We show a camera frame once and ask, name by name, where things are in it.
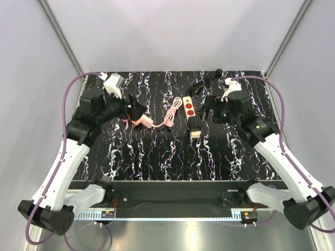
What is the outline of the aluminium frame post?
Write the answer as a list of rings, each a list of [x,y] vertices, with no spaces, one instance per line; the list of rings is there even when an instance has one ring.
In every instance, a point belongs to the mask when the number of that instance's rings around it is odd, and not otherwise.
[[[285,52],[287,46],[289,45],[290,41],[292,40],[294,34],[298,30],[300,24],[302,23],[304,17],[306,16],[307,12],[309,11],[311,5],[314,3],[313,0],[304,0],[301,7],[299,8],[295,18],[293,19],[288,31],[286,32],[279,48],[277,49],[273,59],[271,60],[269,66],[267,67],[266,71],[264,72],[265,77],[270,77],[272,72],[274,71],[276,65],[278,64],[279,60],[281,59],[283,53]]]
[[[58,41],[60,42],[60,45],[67,55],[70,63],[74,67],[75,71],[78,74],[84,73],[82,67],[80,66],[79,61],[77,60],[67,38],[65,37],[65,34],[51,8],[47,0],[37,0],[37,3],[41,7],[42,12],[44,13],[45,17],[47,18],[55,36],[57,37]]]

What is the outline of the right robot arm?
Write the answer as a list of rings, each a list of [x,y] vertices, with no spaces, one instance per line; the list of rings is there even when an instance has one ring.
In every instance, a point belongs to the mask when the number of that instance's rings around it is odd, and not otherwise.
[[[221,97],[209,95],[199,112],[191,98],[176,97],[166,114],[164,125],[171,126],[176,111],[183,107],[191,136],[200,135],[201,119],[214,111],[213,122],[234,126],[239,135],[276,170],[287,186],[287,191],[268,187],[259,181],[249,181],[236,195],[223,197],[231,206],[250,207],[262,204],[285,215],[299,230],[303,230],[329,212],[334,215],[334,187],[325,187],[301,165],[284,145],[281,133],[276,133],[267,118],[255,114],[251,97],[243,90],[228,90]]]

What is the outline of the pink power strip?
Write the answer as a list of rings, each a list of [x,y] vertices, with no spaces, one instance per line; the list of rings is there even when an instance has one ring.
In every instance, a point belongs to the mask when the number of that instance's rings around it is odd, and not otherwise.
[[[151,129],[154,124],[153,120],[145,115],[141,117],[140,123],[149,129]]]

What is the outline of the cream power strip red sockets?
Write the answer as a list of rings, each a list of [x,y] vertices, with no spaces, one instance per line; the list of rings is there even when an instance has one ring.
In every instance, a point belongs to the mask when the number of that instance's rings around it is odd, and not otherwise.
[[[184,112],[186,116],[186,122],[188,122],[189,117],[193,117],[193,116],[199,117],[195,112],[194,105],[193,105],[193,102],[190,96],[183,97],[182,102],[183,102],[183,108],[184,108]],[[197,131],[197,132],[189,131],[189,134],[192,139],[198,139],[201,135],[201,131]]]

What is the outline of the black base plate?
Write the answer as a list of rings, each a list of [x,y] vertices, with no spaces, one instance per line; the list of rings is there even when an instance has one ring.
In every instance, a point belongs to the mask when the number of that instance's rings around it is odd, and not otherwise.
[[[248,181],[113,181],[117,218],[223,218],[255,205],[242,190]]]

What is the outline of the aluminium frame post right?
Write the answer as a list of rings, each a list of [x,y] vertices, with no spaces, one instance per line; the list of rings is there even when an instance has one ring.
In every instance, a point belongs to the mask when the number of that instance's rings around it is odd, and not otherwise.
[[[276,65],[278,64],[279,60],[281,59],[283,53],[285,52],[287,46],[289,45],[290,41],[292,40],[294,34],[298,30],[300,24],[302,23],[304,17],[306,16],[307,12],[309,11],[311,5],[314,3],[313,0],[304,0],[301,7],[299,8],[295,18],[293,19],[288,31],[286,32],[279,48],[277,49],[273,59],[271,60],[269,66],[267,67],[266,71],[264,72],[265,77],[270,77],[272,72],[274,71]]]

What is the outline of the black cube plug adapter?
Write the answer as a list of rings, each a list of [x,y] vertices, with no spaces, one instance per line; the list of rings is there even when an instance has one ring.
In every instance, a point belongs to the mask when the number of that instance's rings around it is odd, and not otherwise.
[[[202,130],[203,123],[197,116],[189,117],[187,124],[190,132],[197,132]]]

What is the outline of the aluminium frame post left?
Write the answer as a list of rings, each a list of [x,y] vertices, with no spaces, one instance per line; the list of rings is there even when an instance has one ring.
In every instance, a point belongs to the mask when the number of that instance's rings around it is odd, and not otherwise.
[[[45,17],[47,18],[55,36],[57,37],[58,41],[60,42],[60,45],[67,55],[70,63],[74,67],[75,71],[78,74],[84,73],[82,67],[80,66],[79,61],[77,60],[67,38],[65,37],[65,34],[51,8],[47,0],[37,0],[37,3],[41,7],[42,12],[44,13]]]

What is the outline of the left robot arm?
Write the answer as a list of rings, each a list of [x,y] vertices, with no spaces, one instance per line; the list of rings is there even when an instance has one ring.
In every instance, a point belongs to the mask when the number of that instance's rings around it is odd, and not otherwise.
[[[137,121],[147,111],[132,94],[127,99],[94,87],[80,97],[72,120],[66,125],[60,151],[44,182],[30,200],[18,206],[20,214],[53,234],[64,235],[74,219],[93,205],[109,206],[113,201],[110,182],[94,181],[77,194],[66,197],[83,158],[102,131],[102,125],[114,118]]]

